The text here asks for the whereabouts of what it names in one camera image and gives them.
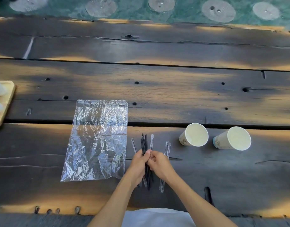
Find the hand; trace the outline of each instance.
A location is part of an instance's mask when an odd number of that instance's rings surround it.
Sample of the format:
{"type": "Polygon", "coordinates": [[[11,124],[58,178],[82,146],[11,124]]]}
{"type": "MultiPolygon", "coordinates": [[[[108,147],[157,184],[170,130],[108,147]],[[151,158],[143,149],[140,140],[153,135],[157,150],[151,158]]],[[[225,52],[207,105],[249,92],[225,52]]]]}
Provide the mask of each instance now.
{"type": "Polygon", "coordinates": [[[147,164],[150,166],[150,169],[167,184],[169,184],[169,181],[176,175],[170,161],[162,152],[152,151],[147,164]]]}
{"type": "Polygon", "coordinates": [[[142,156],[142,150],[139,150],[133,156],[130,167],[125,173],[124,177],[128,177],[132,182],[133,189],[142,181],[143,176],[145,175],[145,164],[150,157],[151,150],[147,150],[142,156]]]}

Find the left hand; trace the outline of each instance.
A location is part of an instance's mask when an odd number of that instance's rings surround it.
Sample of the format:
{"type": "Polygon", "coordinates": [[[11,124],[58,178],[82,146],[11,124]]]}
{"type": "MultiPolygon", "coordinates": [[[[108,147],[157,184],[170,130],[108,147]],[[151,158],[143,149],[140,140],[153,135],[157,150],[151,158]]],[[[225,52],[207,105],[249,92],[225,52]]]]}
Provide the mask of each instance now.
{"type": "Polygon", "coordinates": [[[145,175],[145,164],[150,157],[152,150],[147,150],[142,156],[142,150],[139,150],[131,161],[130,167],[126,171],[124,177],[127,177],[131,180],[133,189],[142,181],[143,176],[145,175]]]}

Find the cup rim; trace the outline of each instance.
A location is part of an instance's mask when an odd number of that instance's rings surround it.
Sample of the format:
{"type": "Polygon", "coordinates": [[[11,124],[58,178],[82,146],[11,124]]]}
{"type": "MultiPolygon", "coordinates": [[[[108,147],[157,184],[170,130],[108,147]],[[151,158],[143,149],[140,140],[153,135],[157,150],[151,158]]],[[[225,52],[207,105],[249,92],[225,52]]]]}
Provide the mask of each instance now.
{"type": "Polygon", "coordinates": [[[187,140],[188,143],[190,143],[192,146],[196,146],[196,145],[193,145],[193,144],[188,140],[188,138],[187,138],[187,136],[186,136],[186,130],[187,130],[187,128],[188,128],[190,125],[192,125],[192,124],[200,125],[201,127],[203,127],[203,128],[205,129],[206,134],[207,134],[207,140],[206,140],[206,142],[203,144],[203,145],[205,145],[205,144],[208,142],[208,139],[209,139],[209,133],[208,133],[207,129],[206,129],[203,125],[201,125],[200,123],[197,123],[197,122],[193,122],[193,123],[189,124],[189,125],[186,127],[186,129],[184,130],[184,134],[185,134],[185,138],[186,138],[186,140],[187,140]]]}
{"type": "Polygon", "coordinates": [[[228,130],[228,132],[227,132],[227,140],[228,140],[230,146],[232,146],[233,149],[235,149],[235,150],[240,150],[240,151],[244,151],[244,150],[249,149],[249,147],[251,146],[251,143],[252,143],[251,136],[250,136],[249,132],[247,132],[246,129],[244,129],[244,128],[240,127],[240,126],[233,126],[233,127],[231,127],[231,128],[228,130]],[[245,148],[245,149],[237,149],[237,148],[235,148],[235,147],[231,144],[230,139],[229,139],[229,137],[228,137],[229,132],[232,131],[233,128],[237,128],[237,127],[238,127],[238,129],[242,129],[242,130],[244,130],[244,131],[246,132],[246,135],[250,138],[250,143],[249,143],[249,145],[247,146],[247,148],[245,148]]]}

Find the wooden tray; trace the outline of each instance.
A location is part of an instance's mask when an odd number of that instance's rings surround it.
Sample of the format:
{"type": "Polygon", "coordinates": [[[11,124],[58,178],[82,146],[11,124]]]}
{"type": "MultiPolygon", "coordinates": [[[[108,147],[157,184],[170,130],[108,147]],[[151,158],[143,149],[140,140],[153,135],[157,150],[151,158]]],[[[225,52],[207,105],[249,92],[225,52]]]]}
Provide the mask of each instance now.
{"type": "Polygon", "coordinates": [[[0,81],[0,83],[6,87],[7,93],[4,96],[0,96],[0,103],[3,105],[4,110],[0,112],[0,126],[3,122],[3,119],[6,115],[7,109],[9,108],[9,104],[11,103],[11,99],[14,95],[14,90],[16,88],[14,82],[9,80],[0,81]]]}

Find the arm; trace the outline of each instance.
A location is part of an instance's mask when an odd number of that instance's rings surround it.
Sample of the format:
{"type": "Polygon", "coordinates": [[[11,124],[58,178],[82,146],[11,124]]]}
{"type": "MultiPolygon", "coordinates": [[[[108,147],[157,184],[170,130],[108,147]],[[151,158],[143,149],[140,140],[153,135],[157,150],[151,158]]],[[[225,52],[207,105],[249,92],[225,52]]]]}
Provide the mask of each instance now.
{"type": "Polygon", "coordinates": [[[142,156],[142,150],[134,155],[130,167],[120,180],[116,190],[87,227],[120,227],[122,225],[130,196],[145,175],[145,163],[149,157],[150,151],[147,151],[144,156],[142,156]]]}
{"type": "Polygon", "coordinates": [[[197,227],[237,227],[214,206],[194,192],[174,171],[170,161],[163,153],[153,151],[147,164],[178,195],[197,227]]]}

